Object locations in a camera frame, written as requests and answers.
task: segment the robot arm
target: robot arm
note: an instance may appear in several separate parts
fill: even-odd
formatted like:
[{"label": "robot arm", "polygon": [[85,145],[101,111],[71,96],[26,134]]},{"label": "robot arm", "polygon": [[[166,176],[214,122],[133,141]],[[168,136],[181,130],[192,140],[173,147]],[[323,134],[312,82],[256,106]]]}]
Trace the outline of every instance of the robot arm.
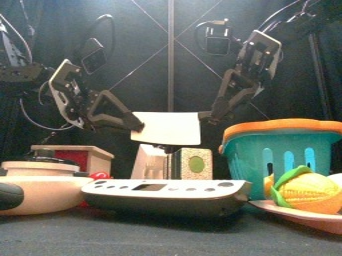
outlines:
[{"label": "robot arm", "polygon": [[[81,67],[65,60],[50,79],[50,89],[65,119],[79,128],[112,127],[141,132],[145,125],[120,98],[109,90],[97,92],[79,85],[81,70]],[[116,106],[122,117],[104,113],[104,105]]]},{"label": "robot arm", "polygon": [[342,17],[340,0],[297,0],[281,9],[254,30],[241,46],[232,27],[225,21],[201,23],[206,26],[206,46],[201,48],[212,54],[229,54],[238,48],[236,67],[226,71],[212,112],[204,119],[218,124],[230,117],[240,104],[249,102],[272,84],[280,61],[283,45],[293,43],[311,33],[320,31],[328,23]]}]

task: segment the black table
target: black table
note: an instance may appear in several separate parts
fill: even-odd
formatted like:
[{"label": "black table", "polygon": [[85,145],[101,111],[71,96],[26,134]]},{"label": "black table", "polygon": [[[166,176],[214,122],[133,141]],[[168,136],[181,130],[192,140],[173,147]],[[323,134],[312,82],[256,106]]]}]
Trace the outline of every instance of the black table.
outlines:
[{"label": "black table", "polygon": [[0,216],[0,255],[342,255],[342,236],[299,226],[246,204],[229,218],[120,215],[77,207]]}]

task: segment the teal bin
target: teal bin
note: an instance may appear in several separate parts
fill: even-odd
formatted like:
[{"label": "teal bin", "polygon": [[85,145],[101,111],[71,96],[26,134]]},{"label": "teal bin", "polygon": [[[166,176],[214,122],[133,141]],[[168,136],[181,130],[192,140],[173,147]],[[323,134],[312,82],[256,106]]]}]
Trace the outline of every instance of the teal bin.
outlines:
[{"label": "teal bin", "polygon": [[221,150],[232,178],[253,182],[252,200],[266,199],[265,178],[272,173],[277,181],[287,171],[307,165],[315,172],[329,175],[332,144],[342,138],[340,122],[281,119],[229,129]]}]

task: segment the black curtain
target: black curtain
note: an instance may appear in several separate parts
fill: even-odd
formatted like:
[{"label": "black curtain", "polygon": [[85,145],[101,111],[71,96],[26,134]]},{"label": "black curtain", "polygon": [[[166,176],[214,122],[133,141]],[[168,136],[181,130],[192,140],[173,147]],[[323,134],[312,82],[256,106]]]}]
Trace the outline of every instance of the black curtain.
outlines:
[{"label": "black curtain", "polygon": [[[205,53],[194,41],[197,24],[208,20],[230,19],[234,36],[246,40],[252,31],[264,20],[291,0],[176,0],[176,98],[174,111],[208,111],[216,100],[221,77],[234,65],[237,54],[213,56]],[[110,89],[133,111],[169,111],[169,53],[168,26],[169,1],[166,0],[30,0],[25,1],[30,24],[35,28],[33,38],[27,37],[27,21],[21,1],[2,1],[0,12],[26,36],[31,47],[34,61],[58,68],[63,59],[74,59],[74,52],[83,43],[97,18],[112,14],[116,20],[116,52],[108,65],[86,79],[86,86],[95,90]],[[337,40],[341,27],[332,25],[320,34],[321,47],[325,48],[325,69],[341,64],[332,47],[341,56],[341,40]],[[106,49],[112,46],[110,25],[101,24],[94,31]],[[216,178],[228,178],[225,157],[217,153],[225,129],[240,122],[266,120],[268,118],[307,117],[327,119],[323,91],[319,87],[316,63],[312,57],[311,41],[305,37],[284,49],[284,61],[279,65],[272,88],[254,99],[254,105],[241,106],[233,120],[218,126],[204,124],[202,145],[214,153]],[[333,87],[333,78],[341,77],[336,70],[329,79],[329,107],[333,119],[341,120],[337,97],[341,87]],[[31,117],[47,126],[59,127],[63,120],[54,104],[42,106],[35,97],[26,101]],[[132,175],[140,144],[130,140],[130,135],[116,132],[94,133],[82,129],[51,134],[33,125],[23,115],[15,117],[17,124],[11,134],[2,135],[11,140],[6,155],[21,155],[45,138],[51,137],[49,144],[95,145],[116,155],[113,172],[118,178]]]}]

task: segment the white paper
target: white paper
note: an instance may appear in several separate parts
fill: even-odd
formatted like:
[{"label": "white paper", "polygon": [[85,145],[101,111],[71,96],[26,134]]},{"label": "white paper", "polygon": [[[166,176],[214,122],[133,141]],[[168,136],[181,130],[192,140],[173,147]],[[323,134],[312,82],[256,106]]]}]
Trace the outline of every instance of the white paper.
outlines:
[{"label": "white paper", "polygon": [[145,123],[142,132],[132,132],[132,140],[164,145],[200,145],[198,113],[134,112]]}]

